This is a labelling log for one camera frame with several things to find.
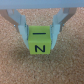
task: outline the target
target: block face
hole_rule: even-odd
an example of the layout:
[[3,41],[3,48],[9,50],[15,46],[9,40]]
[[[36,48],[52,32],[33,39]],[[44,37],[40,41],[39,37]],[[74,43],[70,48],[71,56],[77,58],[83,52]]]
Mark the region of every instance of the block face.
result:
[[28,44],[30,54],[50,54],[50,27],[30,26]]

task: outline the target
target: green cube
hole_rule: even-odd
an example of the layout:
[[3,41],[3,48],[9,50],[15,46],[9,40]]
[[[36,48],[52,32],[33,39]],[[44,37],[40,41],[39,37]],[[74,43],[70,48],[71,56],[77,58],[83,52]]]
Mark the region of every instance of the green cube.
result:
[[50,27],[29,26],[28,45],[30,54],[50,54]]

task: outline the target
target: brown surface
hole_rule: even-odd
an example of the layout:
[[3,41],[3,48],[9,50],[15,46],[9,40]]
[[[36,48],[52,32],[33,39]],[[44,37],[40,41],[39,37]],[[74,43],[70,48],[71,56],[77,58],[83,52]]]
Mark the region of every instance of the brown surface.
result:
[[[59,9],[19,10],[28,25],[50,25]],[[84,8],[65,24],[50,55],[30,55],[0,16],[0,84],[84,84]]]

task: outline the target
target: block top face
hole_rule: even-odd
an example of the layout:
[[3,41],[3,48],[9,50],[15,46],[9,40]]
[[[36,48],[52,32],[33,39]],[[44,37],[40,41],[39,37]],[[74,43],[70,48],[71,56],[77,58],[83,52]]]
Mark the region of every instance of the block top face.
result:
[[51,41],[50,26],[29,26],[29,41],[46,42]]
[[84,0],[0,0],[0,9],[84,7]]

